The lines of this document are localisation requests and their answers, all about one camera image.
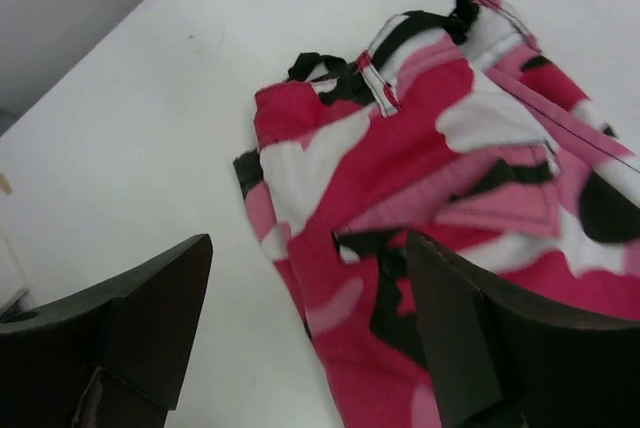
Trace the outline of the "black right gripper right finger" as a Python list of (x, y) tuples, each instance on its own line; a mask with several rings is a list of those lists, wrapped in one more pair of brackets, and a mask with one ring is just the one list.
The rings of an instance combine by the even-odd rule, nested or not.
[(639, 325), (574, 308), (407, 238), (419, 333), (445, 427), (635, 427)]

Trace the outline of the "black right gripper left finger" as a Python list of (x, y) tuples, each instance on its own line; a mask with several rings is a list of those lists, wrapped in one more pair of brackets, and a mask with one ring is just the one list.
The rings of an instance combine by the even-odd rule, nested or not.
[(1, 321), (4, 427), (162, 427), (185, 379), (213, 259), (192, 236)]

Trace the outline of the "pink camouflage trousers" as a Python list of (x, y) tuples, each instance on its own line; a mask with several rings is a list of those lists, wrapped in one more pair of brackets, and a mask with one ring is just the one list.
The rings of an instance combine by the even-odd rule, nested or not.
[(411, 231), (540, 296), (639, 317), (639, 159), (504, 0), (299, 55), (234, 170), (346, 427), (440, 427)]

